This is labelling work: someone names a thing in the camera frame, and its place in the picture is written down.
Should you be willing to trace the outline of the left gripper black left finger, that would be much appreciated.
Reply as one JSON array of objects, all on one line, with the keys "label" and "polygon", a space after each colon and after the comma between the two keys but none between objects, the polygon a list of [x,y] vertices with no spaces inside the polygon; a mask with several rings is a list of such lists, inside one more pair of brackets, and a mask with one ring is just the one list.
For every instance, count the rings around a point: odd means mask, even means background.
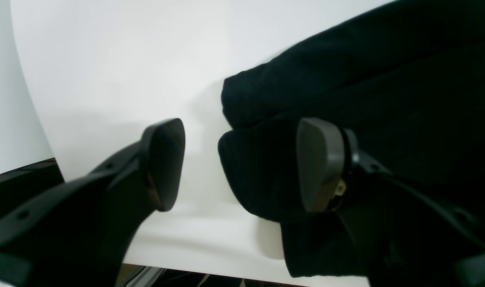
[{"label": "left gripper black left finger", "polygon": [[181,119],[86,176],[43,191],[0,218],[0,282],[13,287],[112,287],[142,222],[170,211],[185,155]]}]

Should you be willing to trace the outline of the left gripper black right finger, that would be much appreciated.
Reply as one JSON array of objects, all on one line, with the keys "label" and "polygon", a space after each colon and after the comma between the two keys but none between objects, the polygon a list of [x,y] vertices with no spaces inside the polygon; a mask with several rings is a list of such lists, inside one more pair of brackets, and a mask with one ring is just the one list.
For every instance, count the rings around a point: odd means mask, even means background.
[{"label": "left gripper black right finger", "polygon": [[296,130],[301,201],[332,213],[372,287],[485,287],[485,191],[432,191],[394,175],[355,133],[302,118]]}]

